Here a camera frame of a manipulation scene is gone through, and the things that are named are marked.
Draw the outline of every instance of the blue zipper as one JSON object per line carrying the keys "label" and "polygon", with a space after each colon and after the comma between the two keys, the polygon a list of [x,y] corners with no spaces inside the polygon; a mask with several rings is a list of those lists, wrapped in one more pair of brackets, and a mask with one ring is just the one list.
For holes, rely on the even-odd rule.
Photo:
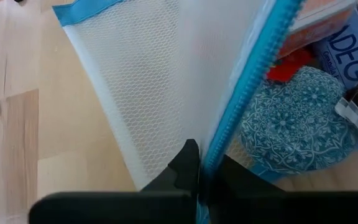
{"label": "blue zipper", "polygon": [[303,1],[276,0],[209,144],[201,170],[204,181],[217,171],[246,106],[275,60]]}

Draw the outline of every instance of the white mesh fabric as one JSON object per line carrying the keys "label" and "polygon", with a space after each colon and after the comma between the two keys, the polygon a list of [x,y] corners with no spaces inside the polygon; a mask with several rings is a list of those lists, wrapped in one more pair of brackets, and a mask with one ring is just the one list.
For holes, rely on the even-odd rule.
{"label": "white mesh fabric", "polygon": [[262,3],[126,0],[64,27],[138,189],[186,139],[208,146]]}

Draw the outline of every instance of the zipper teeth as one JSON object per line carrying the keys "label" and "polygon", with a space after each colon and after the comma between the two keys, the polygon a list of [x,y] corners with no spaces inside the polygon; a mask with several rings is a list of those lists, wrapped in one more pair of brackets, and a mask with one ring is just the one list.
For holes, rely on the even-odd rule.
{"label": "zipper teeth", "polygon": [[221,158],[223,158],[223,155],[225,153],[224,151],[226,145],[228,145],[228,139],[231,137],[233,130],[235,130],[235,128],[237,127],[237,124],[245,110],[245,107],[247,106],[251,96],[254,94],[254,91],[259,86],[263,75],[268,72],[270,65],[278,54],[278,51],[280,50],[280,47],[285,40],[285,34],[288,32],[288,28],[294,23],[294,18],[297,12],[301,9],[301,3],[303,1],[304,0],[286,1],[284,6],[281,6],[285,10],[282,9],[282,12],[280,12],[280,22],[278,22],[273,28],[272,35],[270,36],[268,42],[262,50],[261,56],[256,62],[256,67],[253,69],[249,79],[246,81],[241,96],[236,103],[234,111],[232,111],[230,115],[229,122],[224,128],[224,131],[220,136],[216,147],[214,149],[211,149],[213,150],[213,152],[211,153],[211,157],[208,159],[208,161],[206,161],[205,167],[207,176],[213,175],[215,170],[218,168],[220,160]]}

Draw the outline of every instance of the blue patterned fabric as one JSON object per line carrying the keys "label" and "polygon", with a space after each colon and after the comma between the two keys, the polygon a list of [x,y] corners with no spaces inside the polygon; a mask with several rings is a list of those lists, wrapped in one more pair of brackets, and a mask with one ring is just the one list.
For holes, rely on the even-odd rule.
{"label": "blue patterned fabric", "polygon": [[311,67],[286,84],[264,81],[241,122],[247,153],[262,166],[284,174],[324,169],[345,159],[358,130],[335,113],[343,84]]}

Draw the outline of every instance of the wooden table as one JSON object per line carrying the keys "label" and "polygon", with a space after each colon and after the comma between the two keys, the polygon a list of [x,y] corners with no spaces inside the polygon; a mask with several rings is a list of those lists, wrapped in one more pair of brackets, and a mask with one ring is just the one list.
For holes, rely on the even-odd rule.
{"label": "wooden table", "polygon": [[[62,190],[134,190],[88,77],[50,6],[0,0],[0,223]],[[281,180],[287,190],[358,189],[358,153]]]}

